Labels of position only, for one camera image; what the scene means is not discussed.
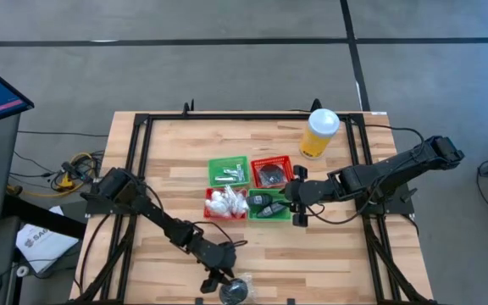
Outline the yellow wipes canister white lid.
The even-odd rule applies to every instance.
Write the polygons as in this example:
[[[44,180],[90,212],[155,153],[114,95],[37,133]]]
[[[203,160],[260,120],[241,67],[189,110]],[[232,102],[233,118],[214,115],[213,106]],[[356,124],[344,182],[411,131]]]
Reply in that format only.
[[[314,110],[299,144],[300,153],[306,158],[320,158],[340,127],[338,115],[325,108]]]

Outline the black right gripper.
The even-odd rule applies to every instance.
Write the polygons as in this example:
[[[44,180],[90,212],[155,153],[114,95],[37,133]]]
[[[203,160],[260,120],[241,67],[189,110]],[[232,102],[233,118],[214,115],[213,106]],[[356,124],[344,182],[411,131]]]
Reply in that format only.
[[[276,209],[290,208],[293,213],[292,224],[307,227],[308,218],[318,217],[311,207],[314,204],[333,202],[336,199],[335,190],[330,180],[308,180],[308,169],[301,165],[293,166],[295,178],[280,191],[288,202],[276,201]]]

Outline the green plastic basket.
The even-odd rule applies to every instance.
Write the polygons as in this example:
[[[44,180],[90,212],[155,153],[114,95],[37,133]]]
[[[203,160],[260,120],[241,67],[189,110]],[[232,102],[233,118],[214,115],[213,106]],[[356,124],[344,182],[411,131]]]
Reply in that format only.
[[[276,189],[276,188],[270,188],[270,189],[250,189],[248,192],[248,197],[252,195],[258,195],[258,194],[269,194],[270,196],[273,197],[273,202],[276,201],[286,201],[285,197],[283,194],[280,193],[281,189]],[[287,208],[284,212],[279,213],[278,215],[275,215],[274,217],[267,218],[267,219],[258,219],[256,217],[257,212],[263,208],[264,206],[249,206],[250,210],[248,211],[248,218],[251,221],[286,221],[291,218],[291,212],[289,208]]]
[[[236,169],[236,165],[241,164],[245,180],[240,182],[238,180],[237,175],[226,175],[223,173],[223,169]],[[219,183],[214,181],[215,176],[235,176],[236,181],[231,183]],[[209,185],[213,188],[220,188],[226,185],[232,187],[241,187],[241,186],[248,186],[250,183],[250,170],[248,165],[248,160],[246,156],[237,156],[237,157],[229,157],[229,158],[214,158],[208,161],[208,181]]]

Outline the bag of black round discs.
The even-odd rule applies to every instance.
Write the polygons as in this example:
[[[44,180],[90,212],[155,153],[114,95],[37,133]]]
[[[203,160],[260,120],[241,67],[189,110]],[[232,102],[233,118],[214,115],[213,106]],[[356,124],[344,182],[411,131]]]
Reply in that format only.
[[[250,273],[241,274],[219,288],[219,299],[223,305],[256,305],[256,296]]]
[[[263,186],[273,187],[286,183],[284,170],[275,164],[266,164],[258,171],[258,177]]]

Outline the red plastic basket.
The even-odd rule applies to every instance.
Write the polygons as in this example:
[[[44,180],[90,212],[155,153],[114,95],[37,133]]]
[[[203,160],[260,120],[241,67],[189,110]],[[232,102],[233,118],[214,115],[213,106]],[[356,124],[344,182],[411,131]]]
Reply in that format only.
[[[294,179],[291,160],[288,156],[276,156],[270,158],[257,159],[251,162],[253,180],[257,188],[276,188],[276,187],[284,186],[286,184],[284,183],[273,187],[263,186],[259,180],[258,171],[266,164],[275,164],[280,166],[285,172],[286,183]]]
[[[218,190],[218,191],[223,191],[223,192],[225,192],[225,189],[224,189],[224,188],[223,188],[223,189],[208,188],[208,189],[206,190],[205,202],[206,202],[207,200],[211,200],[211,194],[212,194],[212,191],[214,191],[214,190]],[[213,217],[213,216],[211,216],[211,215],[209,214],[209,212],[208,212],[208,210],[207,210],[207,208],[206,208],[206,206],[205,206],[205,203],[204,203],[203,216],[204,216],[205,218],[207,218],[207,219],[244,219],[244,218],[246,218],[247,213],[246,213],[246,214],[244,214],[244,215],[242,215],[241,217],[235,217],[235,216],[234,216],[234,215],[233,215],[231,212],[230,212],[230,216],[229,216],[229,217]]]

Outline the black roll-on deodorant with barcode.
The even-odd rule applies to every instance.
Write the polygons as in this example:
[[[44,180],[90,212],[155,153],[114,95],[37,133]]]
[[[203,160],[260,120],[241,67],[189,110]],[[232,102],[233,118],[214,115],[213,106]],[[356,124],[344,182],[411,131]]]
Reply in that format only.
[[[247,197],[247,204],[251,206],[268,206],[273,202],[269,194],[258,194]]]

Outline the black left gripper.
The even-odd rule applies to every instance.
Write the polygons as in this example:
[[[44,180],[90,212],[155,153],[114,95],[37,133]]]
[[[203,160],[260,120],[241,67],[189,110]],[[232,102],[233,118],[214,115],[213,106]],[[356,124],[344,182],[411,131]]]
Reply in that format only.
[[[218,285],[229,285],[238,280],[232,271],[236,263],[236,248],[230,242],[214,244],[202,241],[197,249],[197,261],[208,271],[208,278],[201,284],[201,293],[215,292]]]

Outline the white printed paper sheet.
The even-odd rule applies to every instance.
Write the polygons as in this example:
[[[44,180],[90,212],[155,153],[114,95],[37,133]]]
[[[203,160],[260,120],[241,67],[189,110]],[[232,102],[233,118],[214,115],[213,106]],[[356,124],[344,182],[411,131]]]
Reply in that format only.
[[[18,231],[15,246],[32,269],[40,274],[51,267],[78,241],[78,238],[26,224]]]

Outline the black aluminium table frame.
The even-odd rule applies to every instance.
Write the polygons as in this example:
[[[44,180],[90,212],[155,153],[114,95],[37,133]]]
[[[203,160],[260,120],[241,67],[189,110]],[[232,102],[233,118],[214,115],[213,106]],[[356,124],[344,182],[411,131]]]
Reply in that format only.
[[[203,221],[203,205],[208,187],[208,160],[247,156],[248,161],[288,155],[291,163],[308,167],[309,177],[319,180],[325,174],[352,164],[364,163],[357,126],[348,137],[343,125],[321,159],[304,158],[298,142],[309,114],[296,111],[260,113],[242,111],[190,112],[187,116],[170,111],[150,126],[140,123],[136,150],[130,151],[136,114],[116,112],[103,156],[101,174],[112,167],[126,166],[137,173],[145,164],[146,183],[160,196],[164,211],[172,217]],[[390,130],[366,130],[372,145],[372,160],[394,155]],[[108,260],[115,216],[109,216],[93,239],[85,263],[84,284],[90,285]],[[251,276],[251,301],[255,304],[376,304],[364,224],[358,218],[345,225],[328,225],[312,217],[307,229],[287,221],[208,220],[216,222],[234,240],[248,240],[236,249],[237,277]],[[417,231],[402,216],[385,221],[396,265],[413,287],[432,299]],[[126,280],[124,305],[218,304],[219,290],[202,294],[199,287],[208,273],[192,255],[170,245],[162,230],[144,217],[136,221]]]

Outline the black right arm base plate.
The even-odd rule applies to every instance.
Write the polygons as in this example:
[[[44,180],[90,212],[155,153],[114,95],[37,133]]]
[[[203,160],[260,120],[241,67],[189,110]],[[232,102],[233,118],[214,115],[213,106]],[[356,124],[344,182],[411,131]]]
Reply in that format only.
[[[414,213],[411,196],[416,188],[409,190],[406,183],[392,184],[383,182],[374,191],[375,186],[351,186],[348,191],[356,195],[356,209],[362,215]]]

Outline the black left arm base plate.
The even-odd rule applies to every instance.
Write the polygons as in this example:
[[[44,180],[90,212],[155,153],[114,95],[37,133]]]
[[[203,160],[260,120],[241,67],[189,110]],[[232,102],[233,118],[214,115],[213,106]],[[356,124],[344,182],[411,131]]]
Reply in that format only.
[[[130,180],[102,180],[80,196],[86,200],[88,214],[132,214],[131,203],[140,195]]]

